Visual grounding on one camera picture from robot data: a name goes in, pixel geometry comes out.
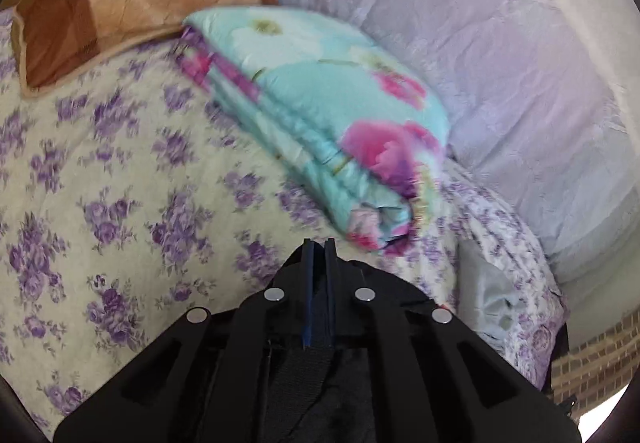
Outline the black pants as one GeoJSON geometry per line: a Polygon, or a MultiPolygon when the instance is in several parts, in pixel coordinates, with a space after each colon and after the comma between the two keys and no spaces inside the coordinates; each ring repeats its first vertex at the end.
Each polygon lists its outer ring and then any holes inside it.
{"type": "Polygon", "coordinates": [[[291,354],[271,383],[266,442],[378,442],[369,359],[330,331],[326,260],[314,261],[311,341],[291,354]]]}

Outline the folded grey garment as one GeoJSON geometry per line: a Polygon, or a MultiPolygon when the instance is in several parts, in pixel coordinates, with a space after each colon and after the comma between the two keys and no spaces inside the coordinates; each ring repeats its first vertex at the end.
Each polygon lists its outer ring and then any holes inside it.
{"type": "Polygon", "coordinates": [[[525,304],[506,274],[487,262],[475,241],[458,247],[457,316],[495,351],[503,353],[525,304]]]}

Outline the beige checked curtain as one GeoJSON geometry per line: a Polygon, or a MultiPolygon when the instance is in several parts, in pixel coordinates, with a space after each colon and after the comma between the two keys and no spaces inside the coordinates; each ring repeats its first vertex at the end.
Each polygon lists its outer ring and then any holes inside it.
{"type": "Polygon", "coordinates": [[[639,310],[634,310],[551,365],[552,401],[574,397],[570,417],[578,420],[629,385],[639,367],[639,349],[639,310]]]}

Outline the purple floral bedspread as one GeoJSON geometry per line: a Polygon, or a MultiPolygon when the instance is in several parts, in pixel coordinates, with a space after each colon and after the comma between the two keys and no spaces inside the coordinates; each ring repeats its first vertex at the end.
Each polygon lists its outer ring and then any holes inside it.
{"type": "Polygon", "coordinates": [[[1,383],[28,434],[63,419],[190,307],[264,287],[326,212],[180,70],[139,45],[24,99],[1,14],[1,383]]]}

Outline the folded turquoise floral quilt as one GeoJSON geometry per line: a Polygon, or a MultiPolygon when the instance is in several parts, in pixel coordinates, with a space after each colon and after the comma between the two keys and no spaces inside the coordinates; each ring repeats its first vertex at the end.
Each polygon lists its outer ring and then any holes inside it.
{"type": "Polygon", "coordinates": [[[344,21],[215,6],[184,22],[183,66],[358,247],[400,255],[430,223],[450,132],[437,93],[344,21]]]}

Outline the lilac lace-covered headboard pillow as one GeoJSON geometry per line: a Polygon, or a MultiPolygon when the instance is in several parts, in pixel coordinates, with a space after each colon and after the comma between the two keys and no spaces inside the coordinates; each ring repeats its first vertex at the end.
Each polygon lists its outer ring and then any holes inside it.
{"type": "Polygon", "coordinates": [[[639,304],[633,0],[279,0],[373,36],[436,88],[454,158],[533,229],[580,345],[639,304]]]}

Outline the brown orange pillow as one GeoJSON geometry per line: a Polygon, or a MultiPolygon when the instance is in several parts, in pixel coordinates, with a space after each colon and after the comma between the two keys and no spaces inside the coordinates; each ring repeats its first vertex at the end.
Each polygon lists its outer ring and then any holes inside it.
{"type": "Polygon", "coordinates": [[[36,99],[100,62],[179,33],[212,6],[273,5],[277,0],[21,0],[11,40],[21,93],[36,99]]]}

